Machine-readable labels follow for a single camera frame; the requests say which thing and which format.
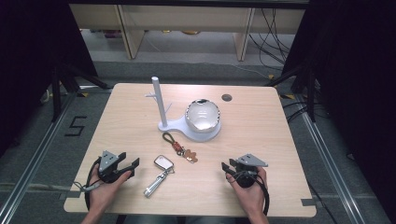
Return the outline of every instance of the white bowl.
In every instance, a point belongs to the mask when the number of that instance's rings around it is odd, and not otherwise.
[[[193,101],[186,110],[186,122],[197,133],[210,133],[219,124],[219,108],[211,101]]]

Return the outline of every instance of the white vertical pole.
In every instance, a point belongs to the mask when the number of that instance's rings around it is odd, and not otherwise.
[[[168,122],[165,116],[165,109],[163,107],[163,95],[161,94],[160,80],[157,77],[152,77],[152,84],[154,86],[155,98],[157,99],[158,109],[160,109],[161,121],[163,122],[163,127],[168,126]]]

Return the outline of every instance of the silver bottle opener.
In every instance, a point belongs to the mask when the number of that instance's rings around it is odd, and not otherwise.
[[[163,172],[157,176],[157,178],[154,180],[154,182],[152,182],[152,184],[150,184],[144,194],[146,196],[146,198],[148,198],[156,188],[158,188],[158,186],[160,186],[160,184],[165,180],[165,178],[168,176],[168,174],[172,174],[174,173],[174,164],[169,161],[165,156],[160,155],[157,157],[157,159],[155,159],[154,163],[163,170]]]

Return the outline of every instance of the brown leather keychain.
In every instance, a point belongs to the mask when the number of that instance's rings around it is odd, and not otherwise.
[[[163,140],[172,145],[172,148],[175,150],[178,156],[184,157],[190,163],[198,162],[198,159],[195,158],[197,154],[195,152],[191,152],[191,150],[189,149],[185,149],[184,147],[182,147],[177,141],[175,141],[172,134],[168,132],[163,133]]]

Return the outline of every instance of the white base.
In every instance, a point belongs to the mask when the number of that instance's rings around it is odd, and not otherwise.
[[[189,125],[186,123],[186,118],[185,116],[181,117],[180,119],[176,120],[167,120],[168,126],[163,127],[163,123],[160,122],[158,124],[158,129],[162,132],[180,132],[184,133],[186,137],[188,137],[190,140],[195,141],[195,142],[207,142],[209,140],[212,140],[216,135],[218,135],[220,128],[221,128],[221,123],[216,126],[216,128],[210,132],[210,133],[197,133],[190,129]]]

